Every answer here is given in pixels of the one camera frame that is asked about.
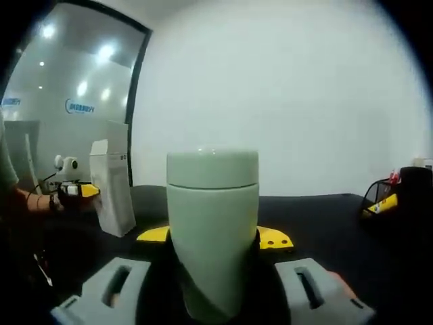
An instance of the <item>white ceiling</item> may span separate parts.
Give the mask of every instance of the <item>white ceiling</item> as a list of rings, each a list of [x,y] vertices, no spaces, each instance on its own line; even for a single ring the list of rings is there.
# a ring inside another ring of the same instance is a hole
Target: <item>white ceiling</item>
[[[217,0],[94,0],[157,31],[163,21],[191,5]]]
[[[128,68],[134,65],[145,36],[120,20],[69,3],[56,5],[39,26],[36,37],[49,25],[55,28],[52,43],[90,54],[110,45],[114,48],[110,60]]]

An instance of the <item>cup lid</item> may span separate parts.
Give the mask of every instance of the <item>cup lid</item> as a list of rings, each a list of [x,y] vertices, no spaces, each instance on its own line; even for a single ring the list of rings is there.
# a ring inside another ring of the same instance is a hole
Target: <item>cup lid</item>
[[[167,154],[167,183],[186,188],[238,188],[258,183],[253,150],[198,149]]]

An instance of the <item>person's hand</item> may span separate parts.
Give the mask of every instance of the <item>person's hand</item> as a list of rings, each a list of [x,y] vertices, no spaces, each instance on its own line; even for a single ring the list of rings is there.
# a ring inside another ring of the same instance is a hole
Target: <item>person's hand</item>
[[[352,288],[346,283],[346,281],[342,279],[342,277],[339,274],[331,271],[328,272],[329,274],[332,275],[333,278],[335,278],[339,283],[343,285],[343,290],[346,293],[346,295],[348,295],[351,299],[357,299],[357,296],[353,292]]]
[[[63,209],[73,211],[88,211],[93,208],[93,201],[98,196],[83,198],[77,195],[67,195],[63,191],[58,191],[58,199]]]

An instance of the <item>black desk organizer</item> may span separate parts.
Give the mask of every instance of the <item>black desk organizer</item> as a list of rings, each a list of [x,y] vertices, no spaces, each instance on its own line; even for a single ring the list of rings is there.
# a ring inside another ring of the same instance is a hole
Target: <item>black desk organizer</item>
[[[400,176],[398,184],[381,179],[369,187],[359,219],[370,234],[389,244],[393,251],[398,247],[400,252],[412,255],[416,251],[421,256],[433,247],[433,173],[423,167],[404,167]],[[377,214],[368,211],[392,194],[397,195],[396,207]]]

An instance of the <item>white box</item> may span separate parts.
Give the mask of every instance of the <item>white box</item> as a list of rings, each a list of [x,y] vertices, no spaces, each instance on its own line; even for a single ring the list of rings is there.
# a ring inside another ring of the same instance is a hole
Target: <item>white box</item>
[[[101,190],[95,200],[101,229],[117,237],[135,227],[127,160],[128,125],[112,122],[108,139],[93,142],[90,153],[92,184]]]
[[[429,170],[433,169],[433,159],[430,158],[415,158],[413,159],[413,166],[424,167]]]

